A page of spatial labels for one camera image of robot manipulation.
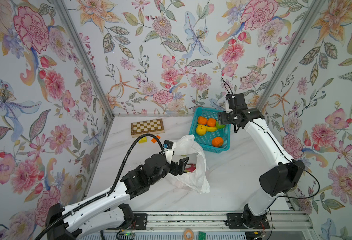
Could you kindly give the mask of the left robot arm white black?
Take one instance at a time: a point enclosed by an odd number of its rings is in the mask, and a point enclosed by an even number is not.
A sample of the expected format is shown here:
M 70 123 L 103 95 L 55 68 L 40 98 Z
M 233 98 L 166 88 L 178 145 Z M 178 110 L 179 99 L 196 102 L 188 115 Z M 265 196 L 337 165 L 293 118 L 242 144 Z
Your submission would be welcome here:
M 53 205 L 46 220 L 49 240 L 77 240 L 105 229 L 126 230 L 137 222 L 128 201 L 146 193 L 167 174 L 182 175 L 189 158 L 168 162 L 162 154 L 152 155 L 143 165 L 129 171 L 116 187 L 72 205 Z

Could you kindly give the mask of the yellow apple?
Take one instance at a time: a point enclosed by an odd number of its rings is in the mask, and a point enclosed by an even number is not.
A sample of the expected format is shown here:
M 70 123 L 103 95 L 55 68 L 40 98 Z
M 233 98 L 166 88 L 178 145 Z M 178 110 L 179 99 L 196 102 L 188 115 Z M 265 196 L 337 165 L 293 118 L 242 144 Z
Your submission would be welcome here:
M 196 134 L 204 136 L 207 133 L 207 127 L 205 125 L 197 125 Z

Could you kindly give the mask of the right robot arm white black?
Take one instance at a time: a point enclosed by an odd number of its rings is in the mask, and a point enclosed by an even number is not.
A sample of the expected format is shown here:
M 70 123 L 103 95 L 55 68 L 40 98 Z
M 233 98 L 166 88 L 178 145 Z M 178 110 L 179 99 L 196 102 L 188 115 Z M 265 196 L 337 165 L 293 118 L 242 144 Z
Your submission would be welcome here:
M 283 149 L 273 136 L 262 113 L 248 108 L 243 94 L 227 94 L 226 109 L 218 113 L 221 125 L 233 125 L 234 132 L 244 129 L 255 141 L 264 156 L 268 170 L 259 177 L 260 188 L 244 206 L 240 223 L 248 229 L 263 222 L 277 198 L 295 187 L 305 169 L 302 161 Z

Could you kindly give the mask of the white plastic bag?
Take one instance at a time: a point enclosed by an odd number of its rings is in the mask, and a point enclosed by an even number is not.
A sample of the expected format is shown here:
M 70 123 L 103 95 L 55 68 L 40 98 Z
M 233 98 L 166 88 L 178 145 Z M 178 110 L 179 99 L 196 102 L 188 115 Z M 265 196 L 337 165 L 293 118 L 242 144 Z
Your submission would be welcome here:
M 182 158 L 189 157 L 189 161 L 182 175 L 168 174 L 166 179 L 177 188 L 194 190 L 199 194 L 210 192 L 207 180 L 207 160 L 203 148 L 195 141 L 194 135 L 183 136 L 173 141 L 173 161 L 179 162 Z

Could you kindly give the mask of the orange fruit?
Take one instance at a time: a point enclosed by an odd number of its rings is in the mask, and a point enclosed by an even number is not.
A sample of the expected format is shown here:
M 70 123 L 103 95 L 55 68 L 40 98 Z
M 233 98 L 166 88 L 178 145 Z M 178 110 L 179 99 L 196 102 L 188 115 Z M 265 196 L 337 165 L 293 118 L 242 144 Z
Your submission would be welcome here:
M 198 117 L 198 124 L 199 125 L 206 125 L 208 120 L 205 117 L 199 116 Z
M 215 127 L 215 126 L 216 126 L 216 123 L 217 123 L 216 119 L 210 118 L 210 119 L 207 120 L 206 125 L 207 125 L 208 127 Z
M 215 148 L 221 148 L 224 144 L 224 140 L 221 137 L 216 137 L 212 140 L 212 146 Z

